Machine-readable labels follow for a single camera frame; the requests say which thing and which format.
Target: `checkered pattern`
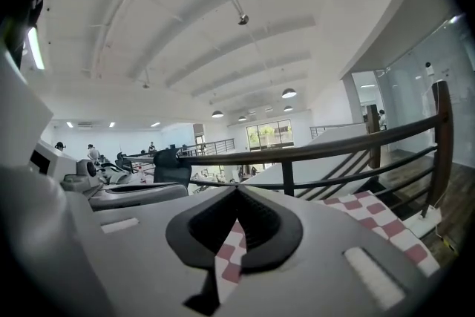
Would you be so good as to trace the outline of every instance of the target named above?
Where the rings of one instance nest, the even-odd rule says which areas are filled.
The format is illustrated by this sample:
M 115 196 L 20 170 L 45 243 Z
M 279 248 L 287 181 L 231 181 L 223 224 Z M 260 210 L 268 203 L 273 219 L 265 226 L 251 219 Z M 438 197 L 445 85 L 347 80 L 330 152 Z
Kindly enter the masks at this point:
M 347 213 L 364 227 L 389 240 L 426 276 L 438 270 L 439 265 L 428 248 L 373 193 L 363 192 L 316 202 Z M 244 254 L 246 254 L 246 237 L 243 228 L 236 220 L 215 258 L 217 288 L 221 302 L 224 302 L 238 285 L 240 259 Z
M 317 201 L 341 210 L 403 251 L 426 276 L 439 269 L 428 248 L 371 192 Z
M 240 259 L 246 253 L 246 236 L 236 220 L 231 232 L 214 258 L 216 268 L 217 291 L 220 301 L 224 302 L 238 285 L 240 277 Z

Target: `wooden post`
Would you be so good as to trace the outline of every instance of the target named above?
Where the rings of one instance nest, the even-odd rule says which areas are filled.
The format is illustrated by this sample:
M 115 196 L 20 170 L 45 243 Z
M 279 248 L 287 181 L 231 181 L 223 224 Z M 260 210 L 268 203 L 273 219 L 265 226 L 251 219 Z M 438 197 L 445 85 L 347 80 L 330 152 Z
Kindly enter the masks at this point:
M 436 101 L 437 114 L 441 120 L 436 130 L 437 151 L 433 156 L 435 167 L 430 178 L 430 190 L 427 195 L 427 205 L 422 210 L 422 217 L 428 210 L 428 206 L 439 201 L 448 185 L 451 176 L 452 155 L 453 155 L 453 115 L 451 96 L 448 92 L 446 81 L 439 81 L 432 85 L 433 97 Z
M 366 106 L 368 116 L 367 130 L 369 134 L 379 132 L 379 113 L 376 105 Z M 370 167 L 377 169 L 381 165 L 381 147 L 373 147 L 370 149 Z
M 292 161 L 282 162 L 282 178 L 284 180 L 284 194 L 294 197 L 294 170 Z

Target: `floor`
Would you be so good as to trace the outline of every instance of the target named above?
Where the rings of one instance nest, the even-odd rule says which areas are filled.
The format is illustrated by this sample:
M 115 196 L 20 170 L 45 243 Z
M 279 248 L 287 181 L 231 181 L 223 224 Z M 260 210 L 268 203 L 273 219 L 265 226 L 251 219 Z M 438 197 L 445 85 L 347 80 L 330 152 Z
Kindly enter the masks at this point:
M 387 147 L 382 147 L 381 166 L 386 166 L 412 154 L 402 150 L 389 152 Z M 386 188 L 394 186 L 430 167 L 432 160 L 432 157 L 422 157 L 406 166 L 381 174 L 379 182 Z M 411 195 L 422 190 L 429 184 L 429 181 L 430 175 L 398 191 L 396 195 L 401 200 L 408 199 Z M 413 201 L 410 206 L 416 209 L 424 201 L 425 196 L 422 196 Z M 475 169 L 456 163 L 452 164 L 451 177 L 440 206 L 442 222 L 437 228 L 437 234 L 442 236 L 446 243 L 455 249 L 455 252 L 443 243 L 436 232 L 430 233 L 422 241 L 439 264 L 444 266 L 456 257 L 455 254 L 462 247 L 464 237 L 475 215 Z

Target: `window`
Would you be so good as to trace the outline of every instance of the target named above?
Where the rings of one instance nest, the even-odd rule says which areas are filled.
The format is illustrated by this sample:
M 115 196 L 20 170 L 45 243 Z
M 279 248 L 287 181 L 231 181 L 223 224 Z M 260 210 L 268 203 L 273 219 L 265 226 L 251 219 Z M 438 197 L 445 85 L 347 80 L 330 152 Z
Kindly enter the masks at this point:
M 253 125 L 247 128 L 250 151 L 294 146 L 290 120 Z

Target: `tree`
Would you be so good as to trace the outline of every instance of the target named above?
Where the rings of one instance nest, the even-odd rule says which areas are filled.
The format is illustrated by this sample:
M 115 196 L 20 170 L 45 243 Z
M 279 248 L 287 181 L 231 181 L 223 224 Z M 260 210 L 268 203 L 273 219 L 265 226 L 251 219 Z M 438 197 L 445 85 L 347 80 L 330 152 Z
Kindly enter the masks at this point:
M 269 138 L 273 137 L 275 134 L 275 129 L 273 129 L 270 125 L 265 125 L 263 128 L 259 128 L 259 136 L 264 137 L 266 144 L 265 146 L 269 145 Z

